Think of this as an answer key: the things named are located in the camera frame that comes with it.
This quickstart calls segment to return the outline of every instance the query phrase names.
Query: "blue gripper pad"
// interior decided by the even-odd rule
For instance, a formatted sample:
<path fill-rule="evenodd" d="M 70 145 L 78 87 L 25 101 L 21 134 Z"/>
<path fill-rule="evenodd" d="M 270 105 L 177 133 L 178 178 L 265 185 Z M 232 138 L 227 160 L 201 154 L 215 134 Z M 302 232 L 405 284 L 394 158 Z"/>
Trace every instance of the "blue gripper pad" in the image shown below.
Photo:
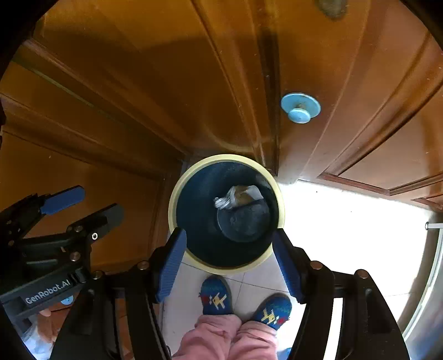
<path fill-rule="evenodd" d="M 40 208 L 42 214 L 53 215 L 69 206 L 75 205 L 85 198 L 85 190 L 80 185 L 58 192 L 45 199 Z"/>
<path fill-rule="evenodd" d="M 300 273 L 293 260 L 296 258 L 295 248 L 283 229 L 277 229 L 273 232 L 272 249 L 274 250 L 289 293 L 295 297 L 300 304 L 304 304 L 305 296 L 302 292 Z"/>
<path fill-rule="evenodd" d="M 165 264 L 160 271 L 159 288 L 155 294 L 155 298 L 159 303 L 161 303 L 165 297 L 169 296 L 171 293 L 175 277 L 177 276 L 183 259 L 183 254 L 186 250 L 186 231 L 175 228 L 169 237 L 168 242 L 166 243 L 166 247 L 168 246 L 171 246 L 171 248 L 166 257 Z"/>

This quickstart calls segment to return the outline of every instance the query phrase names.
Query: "blue rubber fingertip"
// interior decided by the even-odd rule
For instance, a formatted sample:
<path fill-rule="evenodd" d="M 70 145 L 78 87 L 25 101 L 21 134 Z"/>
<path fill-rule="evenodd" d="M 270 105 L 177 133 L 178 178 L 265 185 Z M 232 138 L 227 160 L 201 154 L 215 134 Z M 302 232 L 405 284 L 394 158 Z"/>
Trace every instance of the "blue rubber fingertip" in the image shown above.
<path fill-rule="evenodd" d="M 183 255 L 186 250 L 186 232 L 180 230 L 177 240 L 170 251 L 165 265 L 160 272 L 159 289 L 155 294 L 156 300 L 160 303 L 171 293 L 175 277 L 179 271 Z"/>
<path fill-rule="evenodd" d="M 300 304 L 304 304 L 305 296 L 301 288 L 300 274 L 289 256 L 290 249 L 286 248 L 283 240 L 277 233 L 274 233 L 272 238 L 272 249 L 290 295 L 295 297 Z"/>
<path fill-rule="evenodd" d="M 81 186 L 62 191 L 45 200 L 40 208 L 42 214 L 53 215 L 69 206 L 81 202 L 85 198 L 85 190 Z"/>

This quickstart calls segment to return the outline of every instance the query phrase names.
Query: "cabinet knob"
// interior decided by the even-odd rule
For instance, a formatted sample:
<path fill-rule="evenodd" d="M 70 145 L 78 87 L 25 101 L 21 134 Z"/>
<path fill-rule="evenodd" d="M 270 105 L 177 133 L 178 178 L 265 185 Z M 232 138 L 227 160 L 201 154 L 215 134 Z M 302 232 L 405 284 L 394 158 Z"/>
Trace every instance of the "cabinet knob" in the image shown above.
<path fill-rule="evenodd" d="M 289 120 L 305 124 L 316 117 L 321 106 L 312 96 L 303 93 L 290 93 L 281 98 L 281 108 L 288 114 Z"/>

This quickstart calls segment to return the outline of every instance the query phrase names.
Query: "yellow bucket rim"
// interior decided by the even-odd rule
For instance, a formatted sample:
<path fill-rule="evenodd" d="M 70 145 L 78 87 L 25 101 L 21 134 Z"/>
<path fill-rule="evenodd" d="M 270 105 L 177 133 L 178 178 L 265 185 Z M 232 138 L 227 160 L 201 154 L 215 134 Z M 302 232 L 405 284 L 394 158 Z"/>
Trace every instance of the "yellow bucket rim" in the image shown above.
<path fill-rule="evenodd" d="M 283 196 L 281 194 L 280 188 L 275 181 L 275 179 L 272 177 L 272 175 L 269 173 L 268 170 L 266 170 L 262 165 L 257 163 L 254 160 L 251 160 L 247 157 L 241 156 L 241 155 L 234 155 L 234 154 L 222 154 L 222 155 L 214 155 L 207 157 L 203 160 L 200 160 L 199 162 L 192 165 L 189 169 L 187 169 L 184 174 L 180 177 L 180 179 L 177 181 L 177 184 L 175 184 L 174 190 L 172 191 L 171 197 L 169 199 L 169 207 L 168 207 L 168 223 L 169 223 L 169 230 L 172 233 L 174 229 L 177 227 L 177 219 L 176 219 L 176 207 L 177 207 L 177 201 L 179 199 L 180 193 L 185 186 L 185 184 L 188 182 L 188 180 L 199 170 L 205 168 L 206 166 L 216 164 L 219 162 L 224 161 L 232 161 L 237 162 L 240 164 L 247 165 L 255 170 L 257 170 L 263 177 L 266 179 L 266 181 L 271 185 L 272 190 L 274 191 L 274 194 L 277 199 L 277 206 L 279 211 L 279 218 L 278 218 L 278 224 L 277 227 L 283 227 L 284 225 L 284 203 L 283 203 Z M 269 245 L 269 247 L 266 249 L 266 251 L 257 259 L 254 261 L 234 267 L 234 268 L 220 268 L 211 266 L 204 261 L 197 258 L 193 253 L 191 253 L 188 249 L 185 251 L 184 258 L 186 260 L 186 263 L 188 263 L 191 266 L 194 266 L 198 269 L 201 269 L 203 271 L 217 274 L 217 275 L 231 275 L 239 272 L 245 272 L 248 270 L 253 269 L 256 266 L 259 266 L 263 261 L 265 261 L 269 256 L 272 254 L 272 244 Z"/>

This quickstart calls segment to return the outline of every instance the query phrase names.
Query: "crumpled plastic wrapper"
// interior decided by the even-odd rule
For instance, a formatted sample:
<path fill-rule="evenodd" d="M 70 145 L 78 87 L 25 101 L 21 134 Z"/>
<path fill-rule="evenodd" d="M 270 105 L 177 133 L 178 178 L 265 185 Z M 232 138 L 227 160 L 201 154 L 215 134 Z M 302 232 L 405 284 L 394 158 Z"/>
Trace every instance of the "crumpled plastic wrapper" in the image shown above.
<path fill-rule="evenodd" d="M 263 196 L 257 186 L 237 185 L 231 187 L 225 197 L 214 198 L 214 205 L 217 209 L 230 210 L 262 199 Z"/>

